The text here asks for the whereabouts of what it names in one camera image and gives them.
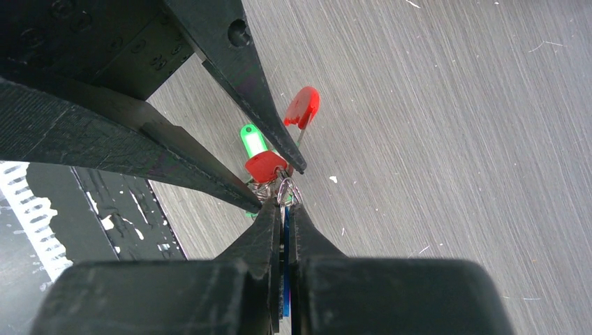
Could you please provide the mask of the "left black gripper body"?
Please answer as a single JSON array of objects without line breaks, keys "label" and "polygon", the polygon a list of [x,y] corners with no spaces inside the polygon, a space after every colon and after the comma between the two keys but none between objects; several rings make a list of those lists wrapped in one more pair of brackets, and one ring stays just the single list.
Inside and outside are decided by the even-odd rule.
[{"label": "left black gripper body", "polygon": [[2,1],[1,58],[147,100],[191,55],[160,1]]}]

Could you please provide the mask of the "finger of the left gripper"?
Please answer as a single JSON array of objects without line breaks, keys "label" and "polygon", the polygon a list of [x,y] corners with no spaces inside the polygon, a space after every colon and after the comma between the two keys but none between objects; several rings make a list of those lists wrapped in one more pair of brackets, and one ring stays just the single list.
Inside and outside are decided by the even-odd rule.
[{"label": "finger of the left gripper", "polygon": [[183,128],[151,105],[102,90],[68,95],[1,78],[1,159],[91,168],[211,195],[249,212],[261,203]]},{"label": "finger of the left gripper", "polygon": [[202,65],[296,171],[306,160],[290,136],[269,89],[241,1],[164,1]]}]

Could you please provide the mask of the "blue key tag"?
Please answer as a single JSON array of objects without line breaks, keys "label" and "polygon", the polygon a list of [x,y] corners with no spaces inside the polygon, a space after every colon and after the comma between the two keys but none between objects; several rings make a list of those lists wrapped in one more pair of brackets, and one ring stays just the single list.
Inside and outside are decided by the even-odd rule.
[{"label": "blue key tag", "polygon": [[284,208],[283,215],[283,289],[282,316],[290,315],[290,270],[289,270],[289,241],[290,241],[290,207]]}]

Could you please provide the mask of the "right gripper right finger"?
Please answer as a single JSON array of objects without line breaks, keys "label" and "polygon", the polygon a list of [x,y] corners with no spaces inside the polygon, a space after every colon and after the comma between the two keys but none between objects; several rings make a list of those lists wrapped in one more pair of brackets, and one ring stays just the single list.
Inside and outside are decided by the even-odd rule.
[{"label": "right gripper right finger", "polygon": [[289,214],[294,334],[512,334],[488,273],[475,262],[354,258]]}]

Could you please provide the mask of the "red grey carabiner keyring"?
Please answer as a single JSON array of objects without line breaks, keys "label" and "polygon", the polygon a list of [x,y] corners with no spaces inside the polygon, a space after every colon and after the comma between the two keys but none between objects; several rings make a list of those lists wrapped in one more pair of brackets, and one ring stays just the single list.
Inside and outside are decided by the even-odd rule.
[{"label": "red grey carabiner keyring", "polygon": [[[320,108],[320,94],[314,87],[302,88],[290,102],[283,124],[296,126],[300,132],[296,145],[299,146],[304,138],[307,127],[314,119]],[[277,172],[282,169],[290,171],[290,165],[276,150],[265,150],[257,153],[245,162],[244,167],[253,180],[259,184],[274,181]]]}]

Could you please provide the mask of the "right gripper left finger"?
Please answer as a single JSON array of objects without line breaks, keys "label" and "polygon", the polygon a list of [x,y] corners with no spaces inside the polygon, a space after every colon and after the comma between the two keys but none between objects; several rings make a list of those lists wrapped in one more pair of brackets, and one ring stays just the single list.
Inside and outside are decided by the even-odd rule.
[{"label": "right gripper left finger", "polygon": [[281,210],[212,260],[86,262],[43,301],[33,334],[275,334],[281,318]]}]

